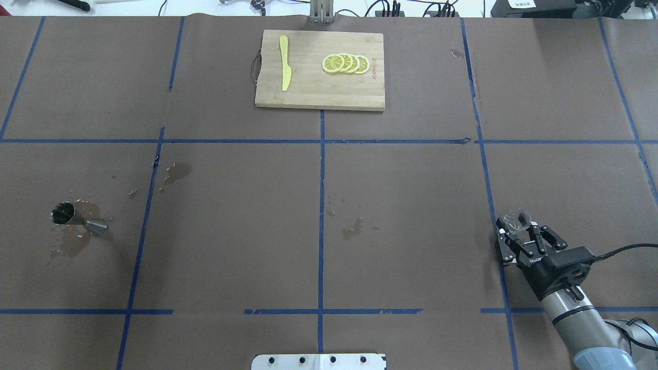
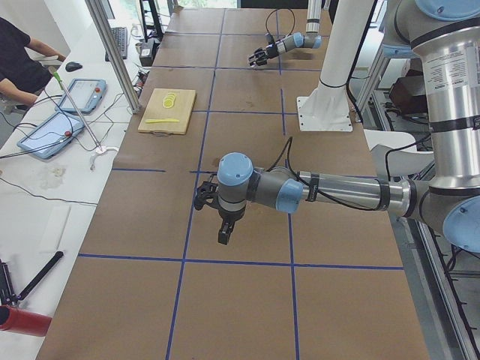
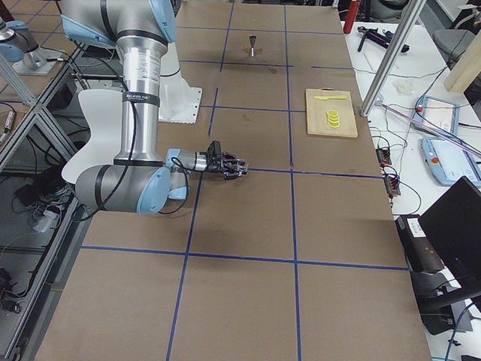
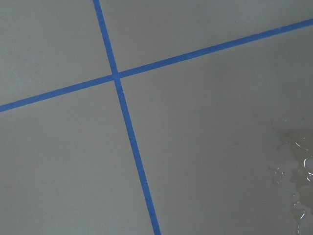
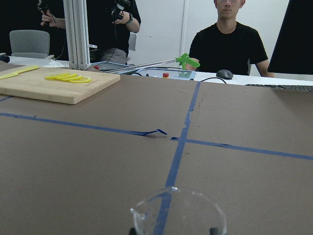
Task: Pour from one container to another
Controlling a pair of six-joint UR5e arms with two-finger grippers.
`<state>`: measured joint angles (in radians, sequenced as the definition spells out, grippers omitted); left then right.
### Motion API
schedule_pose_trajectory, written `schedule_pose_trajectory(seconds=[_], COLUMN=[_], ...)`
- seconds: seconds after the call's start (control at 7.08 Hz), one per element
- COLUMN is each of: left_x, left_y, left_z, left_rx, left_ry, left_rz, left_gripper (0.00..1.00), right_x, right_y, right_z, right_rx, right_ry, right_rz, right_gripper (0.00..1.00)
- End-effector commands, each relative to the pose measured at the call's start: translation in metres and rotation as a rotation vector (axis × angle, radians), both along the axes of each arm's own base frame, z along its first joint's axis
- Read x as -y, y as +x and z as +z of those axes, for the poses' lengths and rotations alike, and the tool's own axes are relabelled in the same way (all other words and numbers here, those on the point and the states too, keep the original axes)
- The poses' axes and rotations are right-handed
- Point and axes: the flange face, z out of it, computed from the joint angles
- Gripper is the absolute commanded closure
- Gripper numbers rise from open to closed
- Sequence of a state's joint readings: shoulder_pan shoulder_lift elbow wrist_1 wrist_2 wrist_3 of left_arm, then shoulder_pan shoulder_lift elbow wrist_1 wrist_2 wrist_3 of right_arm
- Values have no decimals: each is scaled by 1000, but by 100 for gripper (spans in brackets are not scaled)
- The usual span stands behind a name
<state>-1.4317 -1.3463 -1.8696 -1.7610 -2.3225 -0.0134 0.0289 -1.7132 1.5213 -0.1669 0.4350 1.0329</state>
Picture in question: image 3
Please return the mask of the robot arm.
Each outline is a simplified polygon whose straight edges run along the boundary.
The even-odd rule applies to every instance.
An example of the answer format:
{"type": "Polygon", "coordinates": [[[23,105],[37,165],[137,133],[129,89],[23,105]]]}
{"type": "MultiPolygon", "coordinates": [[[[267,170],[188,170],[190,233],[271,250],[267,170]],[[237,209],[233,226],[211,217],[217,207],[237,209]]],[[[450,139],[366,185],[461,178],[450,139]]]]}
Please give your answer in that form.
{"type": "Polygon", "coordinates": [[[62,25],[73,41],[116,50],[123,61],[120,144],[110,165],[91,165],[75,181],[76,196],[92,212],[162,212],[168,199],[186,200],[191,171],[222,174],[226,180],[247,173],[243,159],[213,141],[204,152],[156,151],[162,57],[177,40],[170,1],[66,1],[62,25]]]}

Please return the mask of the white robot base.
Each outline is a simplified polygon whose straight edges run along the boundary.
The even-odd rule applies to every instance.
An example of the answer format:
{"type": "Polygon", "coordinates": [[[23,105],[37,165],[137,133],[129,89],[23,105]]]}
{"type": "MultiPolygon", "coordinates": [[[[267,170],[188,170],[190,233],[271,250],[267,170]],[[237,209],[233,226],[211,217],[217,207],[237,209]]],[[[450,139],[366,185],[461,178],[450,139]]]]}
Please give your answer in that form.
{"type": "Polygon", "coordinates": [[[181,74],[175,43],[161,58],[159,121],[194,124],[200,108],[202,88],[191,87],[181,74]]]}

